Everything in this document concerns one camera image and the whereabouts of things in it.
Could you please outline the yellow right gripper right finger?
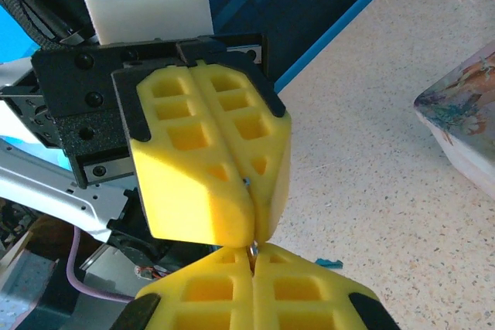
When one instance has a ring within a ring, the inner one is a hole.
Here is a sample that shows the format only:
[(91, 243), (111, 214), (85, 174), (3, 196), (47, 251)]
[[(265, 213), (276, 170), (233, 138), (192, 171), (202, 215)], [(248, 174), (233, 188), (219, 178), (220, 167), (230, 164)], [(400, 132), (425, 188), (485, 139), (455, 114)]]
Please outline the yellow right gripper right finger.
[(401, 330), (370, 288), (270, 243), (253, 300), (254, 330)]

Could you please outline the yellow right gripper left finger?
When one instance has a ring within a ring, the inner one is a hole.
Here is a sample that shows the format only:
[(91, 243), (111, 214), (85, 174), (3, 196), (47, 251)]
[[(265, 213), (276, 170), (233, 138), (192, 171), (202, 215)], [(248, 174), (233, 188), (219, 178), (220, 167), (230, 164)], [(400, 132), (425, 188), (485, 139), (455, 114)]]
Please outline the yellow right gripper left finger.
[(144, 286), (109, 330), (254, 330), (247, 251), (223, 247)]

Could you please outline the small blue scrap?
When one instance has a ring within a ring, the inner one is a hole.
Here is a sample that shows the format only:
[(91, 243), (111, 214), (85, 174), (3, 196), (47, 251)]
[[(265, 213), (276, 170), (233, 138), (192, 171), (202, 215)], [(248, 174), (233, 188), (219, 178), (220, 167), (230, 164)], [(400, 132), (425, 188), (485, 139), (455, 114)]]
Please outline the small blue scrap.
[(341, 260), (328, 260), (318, 258), (316, 259), (315, 264), (330, 270), (340, 270), (343, 268), (343, 262)]

